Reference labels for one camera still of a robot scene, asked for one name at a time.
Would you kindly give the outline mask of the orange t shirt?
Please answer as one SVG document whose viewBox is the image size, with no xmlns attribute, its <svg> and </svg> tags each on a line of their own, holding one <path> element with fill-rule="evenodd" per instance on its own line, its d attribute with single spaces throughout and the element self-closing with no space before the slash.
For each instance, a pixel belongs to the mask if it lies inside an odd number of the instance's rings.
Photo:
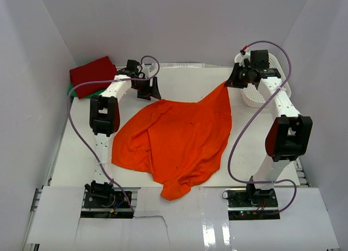
<svg viewBox="0 0 348 251">
<path fill-rule="evenodd" d="M 232 129 L 229 93 L 217 86 L 199 102 L 160 100 L 135 114 L 117 132 L 112 164 L 146 172 L 176 200 L 220 169 Z"/>
</svg>

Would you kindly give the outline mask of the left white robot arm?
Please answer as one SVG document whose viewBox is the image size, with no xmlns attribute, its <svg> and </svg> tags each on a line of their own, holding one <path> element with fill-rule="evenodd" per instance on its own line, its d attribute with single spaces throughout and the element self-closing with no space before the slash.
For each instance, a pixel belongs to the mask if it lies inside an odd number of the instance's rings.
<svg viewBox="0 0 348 251">
<path fill-rule="evenodd" d="M 119 70 L 113 81 L 100 95 L 90 99 L 89 124 L 95 138 L 95 154 L 98 157 L 93 180 L 97 183 L 111 183 L 112 143 L 120 127 L 119 102 L 129 89 L 137 91 L 137 98 L 160 100 L 157 74 L 160 63 L 153 56 L 145 55 L 138 62 L 128 60 L 125 68 Z"/>
</svg>

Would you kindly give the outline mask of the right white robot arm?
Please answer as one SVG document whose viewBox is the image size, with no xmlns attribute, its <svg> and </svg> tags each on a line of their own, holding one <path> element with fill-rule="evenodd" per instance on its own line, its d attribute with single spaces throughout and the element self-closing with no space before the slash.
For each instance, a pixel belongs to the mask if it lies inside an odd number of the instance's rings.
<svg viewBox="0 0 348 251">
<path fill-rule="evenodd" d="M 311 117 L 303 116 L 292 104 L 282 84 L 281 73 L 270 67 L 267 50 L 241 53 L 225 87 L 255 86 L 268 106 L 273 124 L 265 139 L 266 157 L 246 186 L 246 202 L 257 207 L 274 189 L 283 169 L 305 154 L 313 126 Z"/>
</svg>

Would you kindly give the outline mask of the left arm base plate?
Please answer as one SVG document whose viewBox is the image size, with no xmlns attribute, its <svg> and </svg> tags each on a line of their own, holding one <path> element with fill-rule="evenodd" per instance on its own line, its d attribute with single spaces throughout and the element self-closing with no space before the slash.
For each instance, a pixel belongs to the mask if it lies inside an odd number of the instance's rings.
<svg viewBox="0 0 348 251">
<path fill-rule="evenodd" d="M 132 219 L 133 211 L 120 189 L 112 183 L 97 183 L 95 180 L 85 184 L 81 218 Z"/>
</svg>

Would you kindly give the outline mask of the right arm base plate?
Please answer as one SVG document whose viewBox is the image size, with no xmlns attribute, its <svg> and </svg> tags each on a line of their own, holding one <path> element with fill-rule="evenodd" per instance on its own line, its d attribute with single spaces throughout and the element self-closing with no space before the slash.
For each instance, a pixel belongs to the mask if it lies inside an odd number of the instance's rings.
<svg viewBox="0 0 348 251">
<path fill-rule="evenodd" d="M 230 221 L 261 221 L 280 219 L 278 201 L 274 189 L 256 191 L 255 194 L 246 189 L 226 189 L 222 199 L 227 201 Z"/>
</svg>

